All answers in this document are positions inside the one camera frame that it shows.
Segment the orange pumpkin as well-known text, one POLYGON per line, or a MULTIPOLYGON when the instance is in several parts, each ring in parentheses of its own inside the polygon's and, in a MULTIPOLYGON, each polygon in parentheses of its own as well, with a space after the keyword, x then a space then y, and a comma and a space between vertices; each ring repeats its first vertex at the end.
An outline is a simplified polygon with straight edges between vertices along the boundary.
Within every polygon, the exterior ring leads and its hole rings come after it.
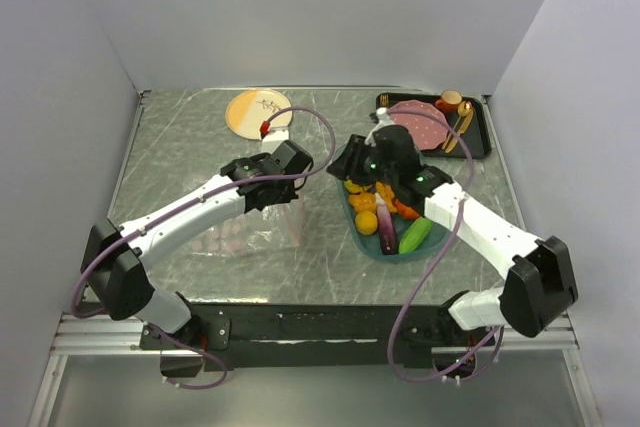
POLYGON ((403 204, 398 199, 393 200, 393 205, 396 209, 396 213, 406 220, 416 220, 421 217, 421 214, 411 207, 403 204))

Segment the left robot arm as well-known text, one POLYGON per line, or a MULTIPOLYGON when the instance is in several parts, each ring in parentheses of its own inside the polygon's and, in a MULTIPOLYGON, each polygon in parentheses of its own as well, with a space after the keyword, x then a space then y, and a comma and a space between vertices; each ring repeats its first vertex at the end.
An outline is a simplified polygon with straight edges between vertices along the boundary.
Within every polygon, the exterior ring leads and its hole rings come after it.
POLYGON ((204 321, 177 292, 154 285, 148 271, 203 231, 267 206, 297 199, 296 180, 312 156, 285 140, 271 153, 238 158, 196 190, 133 221, 110 219, 90 232, 82 268, 90 288, 114 321, 136 317, 184 349, 205 332, 204 321))

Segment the aluminium rail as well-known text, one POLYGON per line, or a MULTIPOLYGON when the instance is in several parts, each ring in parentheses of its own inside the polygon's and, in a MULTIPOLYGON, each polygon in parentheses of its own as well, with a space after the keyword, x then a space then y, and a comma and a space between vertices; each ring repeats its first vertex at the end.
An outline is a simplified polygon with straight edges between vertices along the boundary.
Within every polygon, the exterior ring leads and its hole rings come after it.
POLYGON ((63 314, 49 353, 55 356, 151 355, 160 350, 139 346, 143 324, 137 319, 113 321, 106 315, 77 319, 63 314))

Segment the gold spoon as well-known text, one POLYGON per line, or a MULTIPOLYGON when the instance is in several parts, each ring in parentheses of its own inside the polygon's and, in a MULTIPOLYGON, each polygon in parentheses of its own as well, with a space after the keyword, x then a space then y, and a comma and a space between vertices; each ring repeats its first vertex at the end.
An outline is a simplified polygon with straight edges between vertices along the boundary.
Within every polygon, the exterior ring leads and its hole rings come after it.
POLYGON ((470 101, 463 101, 457 108, 458 118, 454 123, 454 131, 462 136, 468 129, 474 117, 474 108, 470 101))

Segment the teal transparent food tray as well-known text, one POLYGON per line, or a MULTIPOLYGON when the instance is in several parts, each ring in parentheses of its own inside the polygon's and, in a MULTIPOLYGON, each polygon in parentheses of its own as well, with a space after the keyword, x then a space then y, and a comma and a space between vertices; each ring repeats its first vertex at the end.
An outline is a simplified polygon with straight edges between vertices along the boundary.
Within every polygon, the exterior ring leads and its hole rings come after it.
POLYGON ((445 244, 449 232, 443 226, 433 223, 429 234, 425 236, 422 243, 412 252, 384 255, 381 251, 377 233, 366 236, 357 231, 354 222, 356 212, 348 202, 350 193, 344 187, 342 181, 336 180, 335 184, 353 241, 356 247, 371 259, 392 264, 406 263, 433 255, 445 244))

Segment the black base frame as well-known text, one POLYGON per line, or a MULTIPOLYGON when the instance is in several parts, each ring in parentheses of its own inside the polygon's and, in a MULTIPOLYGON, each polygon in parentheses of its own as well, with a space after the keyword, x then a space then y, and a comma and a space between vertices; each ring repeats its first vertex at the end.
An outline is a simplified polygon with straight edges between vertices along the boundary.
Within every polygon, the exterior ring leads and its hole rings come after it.
MULTIPOLYGON (((144 351, 160 354, 160 372, 188 379, 200 372, 262 367, 381 365, 400 311, 397 305, 197 304, 198 331, 181 342, 210 353, 205 359, 177 346, 150 328, 140 338, 144 351)), ((443 306, 414 305, 394 343, 394 360, 405 368, 442 367, 439 348, 465 351, 488 330, 464 331, 443 306)))

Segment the clear pink-dotted zip bag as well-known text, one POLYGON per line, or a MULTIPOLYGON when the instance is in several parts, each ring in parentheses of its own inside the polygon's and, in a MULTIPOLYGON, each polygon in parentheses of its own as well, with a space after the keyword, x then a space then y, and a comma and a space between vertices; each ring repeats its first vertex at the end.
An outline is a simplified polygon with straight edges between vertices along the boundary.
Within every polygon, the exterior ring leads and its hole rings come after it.
POLYGON ((305 205, 303 194, 288 204, 266 207, 224 221, 190 241, 197 255, 239 257, 296 248, 301 244, 305 205))

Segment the orange cup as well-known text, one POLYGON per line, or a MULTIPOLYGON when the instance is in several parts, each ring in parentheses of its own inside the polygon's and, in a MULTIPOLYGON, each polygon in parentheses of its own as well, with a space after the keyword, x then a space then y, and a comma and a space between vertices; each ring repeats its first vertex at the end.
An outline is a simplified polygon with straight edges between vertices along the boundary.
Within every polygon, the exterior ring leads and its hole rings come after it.
POLYGON ((435 101, 435 107, 444 114, 450 114, 457 110, 463 102, 462 95, 456 90, 445 90, 435 101))

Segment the green bitter gourd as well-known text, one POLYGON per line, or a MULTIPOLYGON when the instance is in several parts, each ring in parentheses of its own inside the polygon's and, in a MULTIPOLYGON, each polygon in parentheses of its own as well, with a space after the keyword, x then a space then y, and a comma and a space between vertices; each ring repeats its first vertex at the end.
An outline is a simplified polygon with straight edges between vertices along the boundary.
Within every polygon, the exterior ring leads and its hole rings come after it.
POLYGON ((430 234, 431 230, 432 222, 429 219, 421 217, 414 220, 400 240, 398 253, 414 252, 430 234))

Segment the black rectangular tray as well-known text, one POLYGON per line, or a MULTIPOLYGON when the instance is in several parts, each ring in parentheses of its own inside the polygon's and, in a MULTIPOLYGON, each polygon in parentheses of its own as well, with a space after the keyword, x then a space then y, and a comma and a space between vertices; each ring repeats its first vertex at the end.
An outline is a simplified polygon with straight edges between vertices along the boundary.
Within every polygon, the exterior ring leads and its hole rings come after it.
MULTIPOLYGON (((418 100, 425 103, 430 103, 435 106, 435 101, 439 99, 440 95, 426 94, 426 93, 410 93, 410 92, 385 92, 381 94, 388 94, 390 107, 395 104, 408 101, 418 100)), ((379 107, 379 94, 375 99, 375 108, 379 107)), ((486 158, 492 150, 490 136, 488 132, 487 122, 485 119, 484 110, 481 102, 473 97, 463 97, 463 101, 470 101, 474 108, 474 117, 470 123, 467 131, 461 136, 466 143, 472 157, 474 159, 486 158)), ((447 123, 453 128, 456 119, 458 118, 457 110, 450 114, 444 114, 447 123)), ((464 158, 465 153, 459 143, 455 146, 451 153, 445 154, 442 151, 443 143, 435 150, 422 151, 427 157, 441 157, 441 158, 464 158)))

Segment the orange fruit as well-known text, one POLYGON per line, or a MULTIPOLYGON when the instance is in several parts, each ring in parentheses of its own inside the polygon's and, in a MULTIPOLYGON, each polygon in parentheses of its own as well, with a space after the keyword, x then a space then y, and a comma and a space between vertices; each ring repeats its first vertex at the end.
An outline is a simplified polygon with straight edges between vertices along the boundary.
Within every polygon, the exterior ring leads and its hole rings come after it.
POLYGON ((377 215, 372 211, 358 212, 354 217, 354 225, 361 235, 373 235, 378 229, 377 215))

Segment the brown ginger root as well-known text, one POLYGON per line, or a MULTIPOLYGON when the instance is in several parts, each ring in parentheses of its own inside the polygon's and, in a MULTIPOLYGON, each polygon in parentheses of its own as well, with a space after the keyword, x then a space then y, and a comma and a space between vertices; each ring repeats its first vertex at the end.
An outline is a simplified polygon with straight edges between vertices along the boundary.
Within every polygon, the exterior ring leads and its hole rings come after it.
POLYGON ((361 212, 361 211, 372 211, 372 212, 376 212, 376 205, 375 205, 375 194, 378 193, 381 195, 381 197, 384 199, 384 201, 387 204, 387 207, 389 209, 389 211, 392 214, 396 213, 396 209, 393 205, 393 200, 395 199, 395 194, 392 191, 391 187, 380 183, 380 182, 376 182, 375 184, 371 184, 372 188, 368 191, 368 192, 364 192, 364 193, 360 193, 360 194, 355 194, 352 195, 349 193, 348 195, 348 203, 351 205, 351 207, 354 209, 354 211, 356 213, 361 212))

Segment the purple eggplant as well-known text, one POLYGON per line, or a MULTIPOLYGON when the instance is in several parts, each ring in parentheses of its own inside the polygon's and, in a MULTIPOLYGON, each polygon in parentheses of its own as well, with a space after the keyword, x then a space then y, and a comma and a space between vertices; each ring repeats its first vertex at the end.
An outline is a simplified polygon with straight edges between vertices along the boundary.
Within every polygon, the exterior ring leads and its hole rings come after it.
POLYGON ((380 194, 375 194, 376 215, 378 219, 378 237, 383 255, 398 253, 398 241, 391 212, 380 194))

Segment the cream and orange plate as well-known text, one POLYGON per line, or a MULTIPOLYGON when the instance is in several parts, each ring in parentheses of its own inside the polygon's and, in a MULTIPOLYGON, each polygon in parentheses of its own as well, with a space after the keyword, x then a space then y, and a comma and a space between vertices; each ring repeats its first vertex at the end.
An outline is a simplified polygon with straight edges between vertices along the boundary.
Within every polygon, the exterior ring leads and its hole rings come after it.
POLYGON ((260 127, 273 114, 291 107, 282 93, 270 89, 252 89, 234 97, 227 105, 225 121, 229 129, 240 137, 260 140, 260 127))

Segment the yellow bell pepper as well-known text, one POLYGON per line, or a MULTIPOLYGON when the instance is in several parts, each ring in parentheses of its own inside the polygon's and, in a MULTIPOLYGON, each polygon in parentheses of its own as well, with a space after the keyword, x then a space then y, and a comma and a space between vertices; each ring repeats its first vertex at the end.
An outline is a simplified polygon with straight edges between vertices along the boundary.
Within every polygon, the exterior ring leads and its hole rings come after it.
POLYGON ((371 185, 359 185, 352 180, 346 180, 344 187, 352 195, 368 192, 372 188, 371 185))

